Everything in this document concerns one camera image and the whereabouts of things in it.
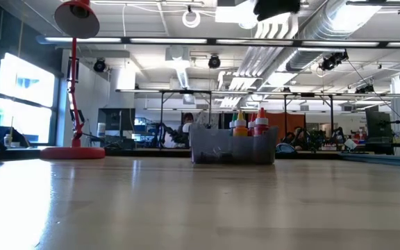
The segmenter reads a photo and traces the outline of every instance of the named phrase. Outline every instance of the ceiling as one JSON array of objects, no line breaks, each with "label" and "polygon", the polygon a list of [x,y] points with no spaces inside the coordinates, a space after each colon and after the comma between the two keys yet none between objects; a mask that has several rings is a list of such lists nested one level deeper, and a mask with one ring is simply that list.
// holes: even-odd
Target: ceiling
[{"label": "ceiling", "polygon": [[[196,8],[204,11],[214,11],[217,0],[203,0],[203,7]],[[303,8],[298,14],[299,27],[306,26],[307,19],[321,6],[325,0],[309,0],[310,7]],[[61,4],[60,0],[0,0],[0,6],[15,16],[21,17],[37,31],[45,35],[62,35],[56,28],[53,20],[54,10]],[[157,11],[157,6],[142,6]],[[237,24],[216,23],[214,17],[201,15],[201,23],[196,28],[186,27],[181,19],[183,12],[151,12],[133,6],[102,6],[92,4],[101,23],[100,36],[173,36],[173,37],[220,37],[220,38],[252,38],[256,29],[245,30]],[[164,11],[184,10],[182,6],[163,6]],[[400,15],[375,14],[363,27],[350,36],[350,39],[400,40]],[[91,45],[89,49],[122,50],[131,52],[142,75],[137,78],[138,83],[164,83],[176,78],[174,69],[165,66],[165,49],[168,46],[144,45]],[[217,54],[222,59],[223,70],[236,69],[242,63],[247,47],[189,47],[191,67],[187,69],[190,78],[217,79],[222,69],[209,69],[210,55]],[[390,88],[390,76],[400,69],[400,50],[390,49],[350,49],[349,59],[362,77],[374,77],[376,91],[387,91]],[[106,58],[106,62],[113,67],[121,67],[123,58]],[[326,72],[322,77],[320,70],[316,72],[317,63],[306,71],[311,74],[299,74],[291,86],[295,91],[343,91],[347,86],[359,82],[359,75],[353,67],[344,63],[335,71]]]}]

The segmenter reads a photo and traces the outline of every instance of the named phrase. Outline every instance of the computer monitor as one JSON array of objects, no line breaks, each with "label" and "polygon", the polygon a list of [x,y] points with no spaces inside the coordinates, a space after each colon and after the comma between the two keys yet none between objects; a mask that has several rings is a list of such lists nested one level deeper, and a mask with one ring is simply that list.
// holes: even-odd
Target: computer monitor
[{"label": "computer monitor", "polygon": [[368,138],[392,138],[390,114],[377,111],[365,112],[367,116]]},{"label": "computer monitor", "polygon": [[135,123],[134,108],[100,108],[98,122],[106,124],[107,131],[119,131],[120,122],[123,131],[132,131]]}]

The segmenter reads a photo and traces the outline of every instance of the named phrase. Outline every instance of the lamp shade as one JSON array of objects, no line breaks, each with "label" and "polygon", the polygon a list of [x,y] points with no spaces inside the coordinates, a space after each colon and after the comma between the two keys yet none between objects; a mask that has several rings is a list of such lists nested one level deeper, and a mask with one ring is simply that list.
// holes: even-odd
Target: lamp shade
[{"label": "lamp shade", "polygon": [[64,33],[73,38],[93,38],[100,23],[90,8],[90,0],[71,0],[55,10],[55,22]]}]

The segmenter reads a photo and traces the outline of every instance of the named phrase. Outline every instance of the window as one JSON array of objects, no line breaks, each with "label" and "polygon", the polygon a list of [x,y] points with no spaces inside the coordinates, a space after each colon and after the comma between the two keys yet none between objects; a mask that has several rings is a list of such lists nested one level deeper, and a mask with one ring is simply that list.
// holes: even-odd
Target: window
[{"label": "window", "polygon": [[0,68],[0,126],[13,126],[30,142],[50,143],[54,88],[53,74],[6,53]]},{"label": "window", "polygon": [[52,107],[55,76],[6,53],[1,60],[0,93]]},{"label": "window", "polygon": [[11,126],[29,142],[48,143],[52,111],[0,98],[0,126]]}]

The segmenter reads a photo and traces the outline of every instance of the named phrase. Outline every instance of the security camera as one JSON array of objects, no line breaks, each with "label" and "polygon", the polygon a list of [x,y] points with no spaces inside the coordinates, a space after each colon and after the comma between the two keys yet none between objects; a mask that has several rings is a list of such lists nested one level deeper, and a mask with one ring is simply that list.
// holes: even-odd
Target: security camera
[{"label": "security camera", "polygon": [[106,66],[105,61],[105,58],[98,58],[94,64],[94,71],[99,73],[106,72],[108,70],[108,67]]},{"label": "security camera", "polygon": [[220,67],[219,56],[212,55],[211,58],[209,58],[208,66],[210,69],[217,69],[218,67]]}]

